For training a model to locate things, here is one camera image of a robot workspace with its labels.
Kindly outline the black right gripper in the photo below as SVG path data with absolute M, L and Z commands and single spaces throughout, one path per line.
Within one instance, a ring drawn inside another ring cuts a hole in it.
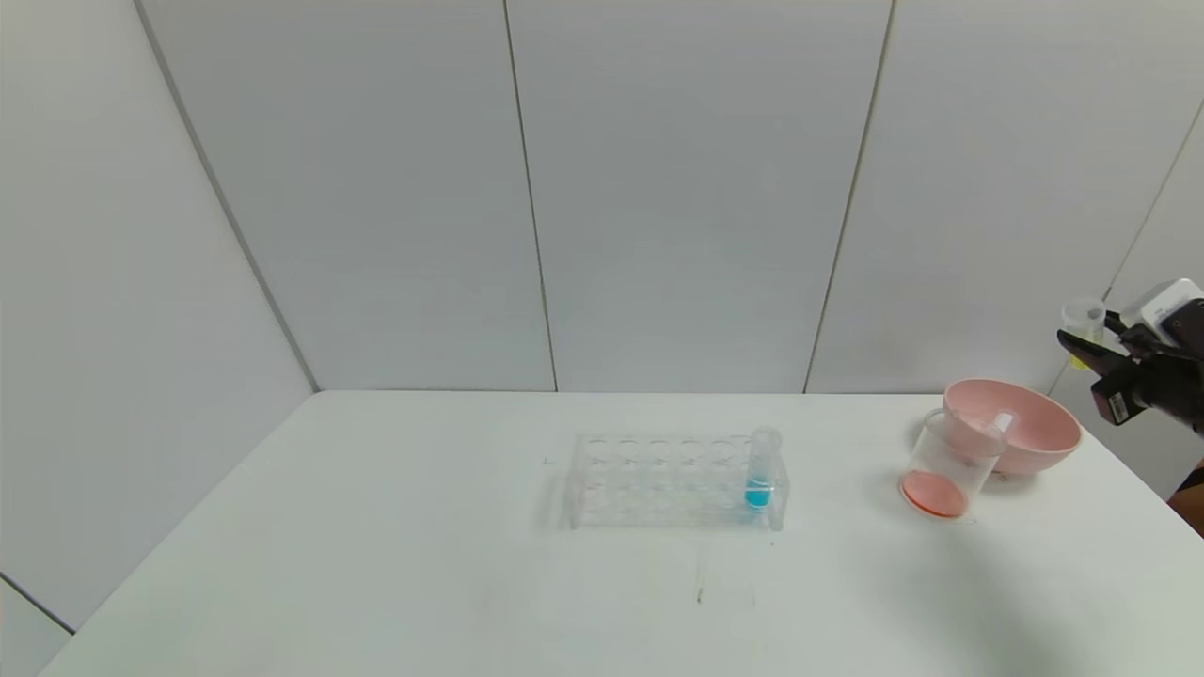
M 1105 312 L 1104 326 L 1121 336 L 1127 354 L 1066 330 L 1056 334 L 1072 360 L 1100 377 L 1091 385 L 1100 418 L 1122 426 L 1139 413 L 1157 410 L 1203 436 L 1202 355 L 1153 334 L 1126 334 L 1131 326 L 1116 311 Z

